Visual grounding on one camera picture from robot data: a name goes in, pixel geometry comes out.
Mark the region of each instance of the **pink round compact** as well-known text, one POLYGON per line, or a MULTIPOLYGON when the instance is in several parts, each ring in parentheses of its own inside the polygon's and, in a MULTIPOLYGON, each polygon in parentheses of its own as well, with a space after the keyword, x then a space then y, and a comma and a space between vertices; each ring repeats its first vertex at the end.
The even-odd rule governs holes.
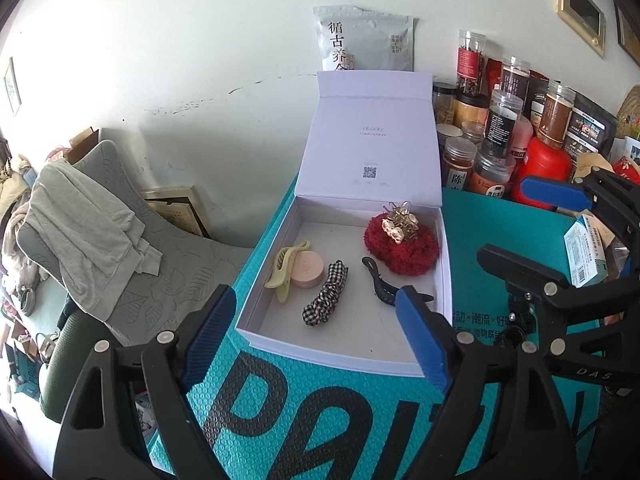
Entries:
POLYGON ((322 281, 324 261, 313 251, 300 251, 293 262, 291 283, 300 288, 311 288, 322 281))

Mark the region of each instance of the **wicker basket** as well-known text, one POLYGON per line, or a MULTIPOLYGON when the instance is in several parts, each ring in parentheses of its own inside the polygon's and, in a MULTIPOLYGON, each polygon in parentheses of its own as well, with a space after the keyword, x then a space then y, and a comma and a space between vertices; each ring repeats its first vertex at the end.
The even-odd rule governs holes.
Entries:
POLYGON ((618 112, 616 137, 627 136, 640 140, 640 85, 634 86, 626 95, 618 112))

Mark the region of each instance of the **red fluffy scrunchie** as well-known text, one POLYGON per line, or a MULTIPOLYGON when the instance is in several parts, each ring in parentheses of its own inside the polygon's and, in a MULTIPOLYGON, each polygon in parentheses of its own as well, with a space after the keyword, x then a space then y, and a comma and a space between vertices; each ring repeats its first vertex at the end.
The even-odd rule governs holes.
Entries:
POLYGON ((383 231, 383 218, 386 218, 386 213, 374 216, 364 231, 364 244, 369 252, 396 274, 420 276, 431 269, 440 254, 438 241, 431 229, 420 224, 417 238, 396 244, 383 231))

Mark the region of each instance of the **silver packaging bag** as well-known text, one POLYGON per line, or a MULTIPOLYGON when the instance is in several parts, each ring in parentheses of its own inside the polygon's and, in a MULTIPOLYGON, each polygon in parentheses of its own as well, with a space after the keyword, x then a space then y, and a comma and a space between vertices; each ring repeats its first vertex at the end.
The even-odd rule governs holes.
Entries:
POLYGON ((414 69, 414 19, 354 6, 314 7, 322 70, 414 69))

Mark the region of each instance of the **black hair claw clip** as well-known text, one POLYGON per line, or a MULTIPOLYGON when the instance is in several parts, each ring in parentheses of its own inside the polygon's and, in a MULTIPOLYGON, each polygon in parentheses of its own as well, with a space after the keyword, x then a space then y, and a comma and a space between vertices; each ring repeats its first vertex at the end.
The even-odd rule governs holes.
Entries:
MULTIPOLYGON (((385 280, 380 278, 378 265, 373 258, 365 256, 362 259, 362 263, 365 267, 367 267, 367 269, 369 269, 369 273, 373 278, 373 289, 376 291, 376 296, 379 297, 380 301, 382 301, 383 303, 391 306, 396 306, 396 293, 398 292, 398 288, 390 285, 385 280)), ((425 303, 427 301, 433 301, 433 296, 430 296, 429 294, 420 294, 420 297, 425 303)))

